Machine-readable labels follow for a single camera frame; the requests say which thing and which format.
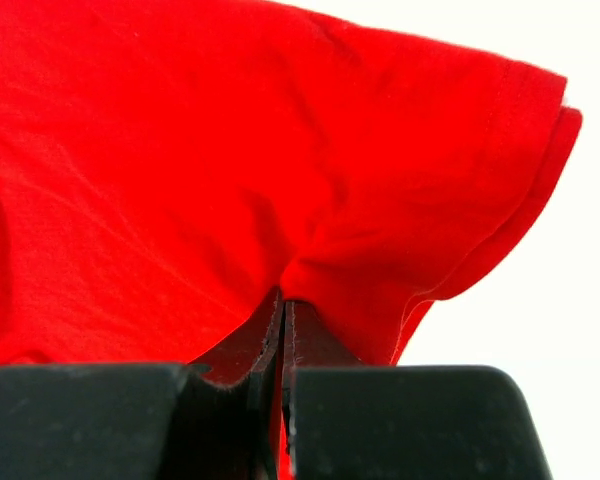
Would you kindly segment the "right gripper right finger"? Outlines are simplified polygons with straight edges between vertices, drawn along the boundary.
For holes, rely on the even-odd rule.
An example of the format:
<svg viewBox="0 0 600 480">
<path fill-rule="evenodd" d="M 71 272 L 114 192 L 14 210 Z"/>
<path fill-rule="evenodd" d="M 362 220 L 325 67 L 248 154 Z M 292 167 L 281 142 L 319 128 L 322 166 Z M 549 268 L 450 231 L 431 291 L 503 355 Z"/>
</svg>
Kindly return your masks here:
<svg viewBox="0 0 600 480">
<path fill-rule="evenodd" d="M 373 367 L 312 306 L 285 306 L 283 411 L 296 479 L 543 480 L 524 395 L 489 366 Z"/>
</svg>

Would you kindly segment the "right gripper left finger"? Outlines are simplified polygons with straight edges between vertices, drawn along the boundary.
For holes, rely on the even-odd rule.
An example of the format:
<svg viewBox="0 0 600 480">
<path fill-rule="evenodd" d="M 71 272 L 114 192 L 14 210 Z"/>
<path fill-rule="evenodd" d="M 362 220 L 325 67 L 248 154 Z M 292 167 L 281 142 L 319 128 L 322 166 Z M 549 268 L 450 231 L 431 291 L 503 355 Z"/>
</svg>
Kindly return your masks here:
<svg viewBox="0 0 600 480">
<path fill-rule="evenodd" d="M 0 367 L 0 479 L 273 479 L 283 302 L 187 363 Z"/>
</svg>

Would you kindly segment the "red t-shirt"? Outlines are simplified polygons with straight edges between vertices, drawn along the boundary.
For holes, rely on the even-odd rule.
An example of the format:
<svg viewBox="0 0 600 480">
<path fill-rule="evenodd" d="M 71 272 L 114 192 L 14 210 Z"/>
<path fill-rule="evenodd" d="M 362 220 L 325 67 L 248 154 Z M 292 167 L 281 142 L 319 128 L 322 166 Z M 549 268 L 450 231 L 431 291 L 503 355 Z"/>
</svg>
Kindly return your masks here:
<svg viewBox="0 0 600 480">
<path fill-rule="evenodd" d="M 544 209 L 565 88 L 266 1 L 0 1 L 0 365 L 187 362 L 273 287 L 394 364 Z"/>
</svg>

